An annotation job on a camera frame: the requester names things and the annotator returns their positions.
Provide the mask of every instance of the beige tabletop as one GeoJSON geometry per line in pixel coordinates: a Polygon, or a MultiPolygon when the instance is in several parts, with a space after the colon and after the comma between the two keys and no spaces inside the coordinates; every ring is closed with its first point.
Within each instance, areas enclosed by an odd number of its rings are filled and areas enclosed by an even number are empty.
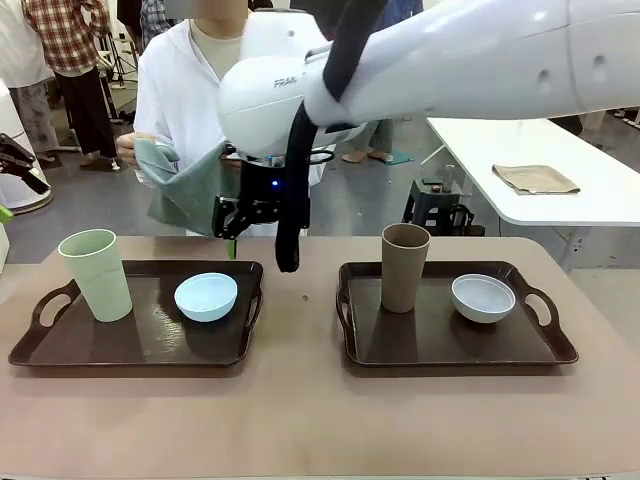
{"type": "MultiPolygon", "coordinates": [[[[122,238],[128,259],[224,259],[206,239],[122,238]]],[[[640,470],[640,361],[539,245],[438,239],[432,260],[506,260],[557,303],[580,361],[554,376],[356,378],[342,365],[337,271],[379,260],[376,238],[307,238],[295,275],[273,239],[265,302],[230,378],[37,378],[0,367],[0,471],[63,478],[587,476],[640,470]]],[[[0,357],[34,304],[69,279],[48,258],[0,307],[0,357]]]]}

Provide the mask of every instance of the light blue bowl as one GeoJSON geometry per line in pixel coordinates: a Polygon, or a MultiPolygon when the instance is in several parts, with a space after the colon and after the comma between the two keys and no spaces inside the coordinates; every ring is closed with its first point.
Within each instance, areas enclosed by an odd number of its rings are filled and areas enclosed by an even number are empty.
{"type": "Polygon", "coordinates": [[[238,298],[236,281],[221,273],[204,273],[185,280],[174,295],[182,313],[196,322],[215,322],[231,311],[238,298]]]}

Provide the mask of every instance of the brown serving tray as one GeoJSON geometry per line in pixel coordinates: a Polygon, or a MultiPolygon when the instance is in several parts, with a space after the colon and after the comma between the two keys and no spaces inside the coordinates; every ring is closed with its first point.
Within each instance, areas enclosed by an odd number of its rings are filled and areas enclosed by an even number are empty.
{"type": "Polygon", "coordinates": [[[361,367],[554,366],[578,353],[560,328],[558,309],[505,262],[427,262],[416,307],[407,314],[380,305],[382,264],[348,263],[340,269],[337,309],[347,358],[361,367]],[[490,275],[509,285],[517,304],[507,318],[479,325],[453,306],[451,284],[465,274],[490,275]],[[540,297],[551,323],[540,324],[525,303],[540,297]]]}
{"type": "Polygon", "coordinates": [[[230,367],[247,355],[262,305],[262,266],[255,262],[124,262],[133,311],[114,323],[94,319],[75,281],[54,290],[35,307],[31,326],[9,362],[29,367],[179,366],[230,367]],[[238,299],[217,322],[189,320],[173,295],[187,278],[218,272],[238,284],[238,299]],[[60,295],[71,303],[41,323],[44,308],[60,295]]]}

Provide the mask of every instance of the cup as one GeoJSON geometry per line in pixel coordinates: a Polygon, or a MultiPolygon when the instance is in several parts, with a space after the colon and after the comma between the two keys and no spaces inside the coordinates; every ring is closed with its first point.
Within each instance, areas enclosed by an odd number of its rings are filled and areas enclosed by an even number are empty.
{"type": "Polygon", "coordinates": [[[116,234],[87,230],[58,246],[96,320],[115,322],[133,309],[116,234]]]}
{"type": "Polygon", "coordinates": [[[416,304],[431,235],[408,223],[390,225],[382,232],[382,306],[407,313],[416,304]]]}

